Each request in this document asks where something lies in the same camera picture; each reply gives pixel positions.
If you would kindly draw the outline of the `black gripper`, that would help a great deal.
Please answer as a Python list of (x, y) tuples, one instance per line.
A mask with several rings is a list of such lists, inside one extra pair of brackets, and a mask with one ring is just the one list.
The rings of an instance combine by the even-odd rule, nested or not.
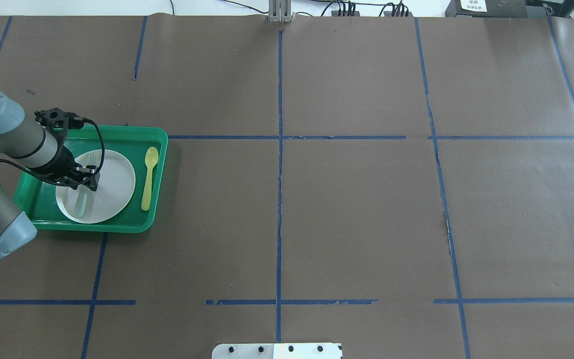
[(81, 165), (73, 159), (66, 159), (55, 171), (55, 182), (59, 186), (70, 187), (73, 190), (85, 185), (89, 191), (96, 192), (101, 176), (101, 168), (102, 164), (99, 167), (100, 174), (91, 175), (91, 171), (86, 168), (86, 165)]

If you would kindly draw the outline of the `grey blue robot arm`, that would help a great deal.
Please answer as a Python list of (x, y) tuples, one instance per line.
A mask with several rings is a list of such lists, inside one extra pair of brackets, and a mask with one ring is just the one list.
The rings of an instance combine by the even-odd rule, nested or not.
[[(65, 141), (70, 130), (91, 125), (100, 142), (100, 156), (89, 165), (75, 160)], [(96, 191), (105, 162), (100, 127), (88, 118), (59, 108), (28, 116), (13, 99), (0, 91), (0, 165), (55, 187)], [(33, 241), (38, 229), (0, 183), (0, 259)]]

